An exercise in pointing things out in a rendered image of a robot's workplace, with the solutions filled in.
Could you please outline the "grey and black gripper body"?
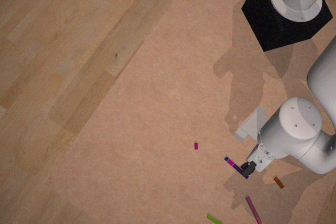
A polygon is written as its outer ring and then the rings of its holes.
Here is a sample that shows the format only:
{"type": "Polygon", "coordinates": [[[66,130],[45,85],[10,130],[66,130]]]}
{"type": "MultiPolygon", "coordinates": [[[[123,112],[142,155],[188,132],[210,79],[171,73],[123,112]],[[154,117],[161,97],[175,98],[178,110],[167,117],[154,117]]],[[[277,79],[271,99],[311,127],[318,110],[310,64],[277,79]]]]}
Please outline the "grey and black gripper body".
{"type": "Polygon", "coordinates": [[[270,163],[272,163],[275,158],[271,157],[268,158],[266,156],[266,151],[263,150],[259,144],[257,144],[254,149],[251,151],[249,156],[247,157],[246,161],[247,162],[252,162],[254,161],[257,165],[255,167],[256,171],[261,172],[264,170],[270,163]]]}

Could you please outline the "orange-brown rectangular bar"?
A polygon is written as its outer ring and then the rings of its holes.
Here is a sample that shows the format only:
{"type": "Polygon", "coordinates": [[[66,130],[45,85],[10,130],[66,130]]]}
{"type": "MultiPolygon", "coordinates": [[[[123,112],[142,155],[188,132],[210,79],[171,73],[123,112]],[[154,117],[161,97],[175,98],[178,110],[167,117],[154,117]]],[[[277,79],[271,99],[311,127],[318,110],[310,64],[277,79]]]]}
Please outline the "orange-brown rectangular bar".
{"type": "Polygon", "coordinates": [[[277,177],[275,177],[274,180],[275,180],[275,182],[279,185],[279,187],[280,187],[281,189],[284,187],[284,185],[280,182],[280,180],[279,180],[277,177]]]}

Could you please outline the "purple rod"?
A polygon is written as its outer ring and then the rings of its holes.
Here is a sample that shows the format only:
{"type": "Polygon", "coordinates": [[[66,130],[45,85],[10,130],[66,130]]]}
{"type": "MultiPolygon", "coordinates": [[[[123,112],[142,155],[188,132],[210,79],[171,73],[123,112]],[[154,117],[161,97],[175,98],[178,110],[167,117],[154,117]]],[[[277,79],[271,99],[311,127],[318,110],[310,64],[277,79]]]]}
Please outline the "purple rod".
{"type": "Polygon", "coordinates": [[[242,173],[242,169],[240,169],[236,164],[233,165],[233,168],[235,168],[240,174],[242,173]]]}

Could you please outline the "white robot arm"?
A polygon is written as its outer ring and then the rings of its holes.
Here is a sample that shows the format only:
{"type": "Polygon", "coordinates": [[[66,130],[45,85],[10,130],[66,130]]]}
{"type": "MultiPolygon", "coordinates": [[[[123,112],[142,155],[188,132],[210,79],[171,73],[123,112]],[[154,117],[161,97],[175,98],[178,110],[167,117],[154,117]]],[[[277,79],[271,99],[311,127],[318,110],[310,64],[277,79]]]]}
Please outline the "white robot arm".
{"type": "MultiPolygon", "coordinates": [[[[312,20],[322,8],[322,0],[271,3],[280,15],[295,22],[312,20]]],[[[325,174],[336,168],[336,35],[309,69],[307,85],[330,118],[335,135],[321,130],[322,115],[312,101],[292,97],[269,120],[264,117],[267,112],[258,106],[234,136],[240,142],[252,137],[268,158],[291,155],[313,172],[325,174]]]]}

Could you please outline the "lime green rod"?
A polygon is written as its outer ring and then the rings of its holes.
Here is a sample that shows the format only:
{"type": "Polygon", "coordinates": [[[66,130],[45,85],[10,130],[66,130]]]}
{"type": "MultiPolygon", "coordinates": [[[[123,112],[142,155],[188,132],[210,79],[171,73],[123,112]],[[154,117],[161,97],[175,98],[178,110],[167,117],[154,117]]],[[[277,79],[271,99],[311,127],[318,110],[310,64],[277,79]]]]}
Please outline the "lime green rod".
{"type": "Polygon", "coordinates": [[[223,223],[221,223],[220,221],[218,221],[217,219],[213,218],[213,217],[210,216],[210,215],[208,215],[207,218],[210,219],[211,221],[213,221],[213,222],[216,223],[216,224],[223,224],[223,223]]]}

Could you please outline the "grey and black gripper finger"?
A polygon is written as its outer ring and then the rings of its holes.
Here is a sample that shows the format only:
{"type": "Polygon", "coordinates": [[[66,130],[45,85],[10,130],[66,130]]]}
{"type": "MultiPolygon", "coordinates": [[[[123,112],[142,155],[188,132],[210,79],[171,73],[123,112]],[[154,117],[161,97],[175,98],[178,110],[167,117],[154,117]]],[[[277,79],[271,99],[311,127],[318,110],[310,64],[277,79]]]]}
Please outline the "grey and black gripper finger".
{"type": "Polygon", "coordinates": [[[254,161],[246,162],[241,166],[241,168],[242,168],[242,173],[241,174],[244,177],[246,177],[248,175],[251,175],[254,172],[255,167],[256,167],[256,163],[254,161]],[[250,164],[248,165],[248,163],[250,163],[250,164]]]}

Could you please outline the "pink rod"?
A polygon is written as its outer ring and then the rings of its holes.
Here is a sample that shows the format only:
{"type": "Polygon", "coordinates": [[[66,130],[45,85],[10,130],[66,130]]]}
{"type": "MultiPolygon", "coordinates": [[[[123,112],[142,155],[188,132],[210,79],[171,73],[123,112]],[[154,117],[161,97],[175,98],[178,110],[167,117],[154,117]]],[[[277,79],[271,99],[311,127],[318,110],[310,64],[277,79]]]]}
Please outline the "pink rod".
{"type": "Polygon", "coordinates": [[[258,224],[262,224],[262,222],[261,222],[261,220],[260,220],[260,218],[259,218],[259,216],[258,216],[258,214],[257,214],[257,212],[256,212],[256,210],[255,210],[255,208],[254,208],[254,206],[253,206],[253,204],[252,204],[249,196],[246,197],[245,199],[246,199],[246,201],[247,201],[247,203],[248,203],[248,205],[249,205],[249,207],[250,207],[250,209],[251,209],[251,211],[252,211],[252,213],[253,213],[256,221],[257,221],[257,223],[258,224]]]}

